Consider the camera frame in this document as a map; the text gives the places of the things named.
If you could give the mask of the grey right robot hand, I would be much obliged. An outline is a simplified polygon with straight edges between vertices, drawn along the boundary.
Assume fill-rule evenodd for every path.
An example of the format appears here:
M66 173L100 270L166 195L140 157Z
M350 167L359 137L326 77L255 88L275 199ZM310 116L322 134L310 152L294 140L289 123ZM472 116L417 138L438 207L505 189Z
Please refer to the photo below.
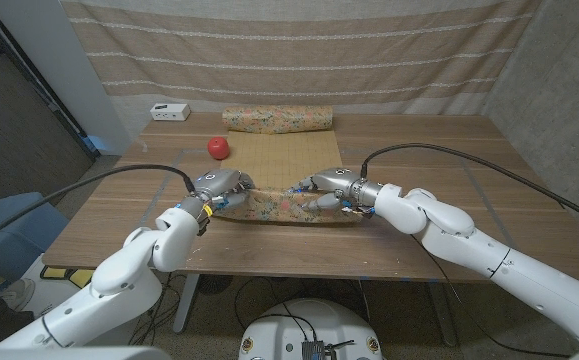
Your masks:
M310 175L289 188L290 193L324 192L302 205L307 211L342 210L369 216L382 185L346 168L329 168Z

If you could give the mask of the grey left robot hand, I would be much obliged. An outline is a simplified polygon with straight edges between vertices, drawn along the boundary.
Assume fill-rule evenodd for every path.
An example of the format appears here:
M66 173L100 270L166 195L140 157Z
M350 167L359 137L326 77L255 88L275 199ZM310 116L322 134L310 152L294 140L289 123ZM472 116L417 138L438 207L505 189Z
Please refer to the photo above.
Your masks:
M210 170L193 185L195 190L180 202L179 208L197 218L242 205L249 191L256 188L248 174L229 168Z

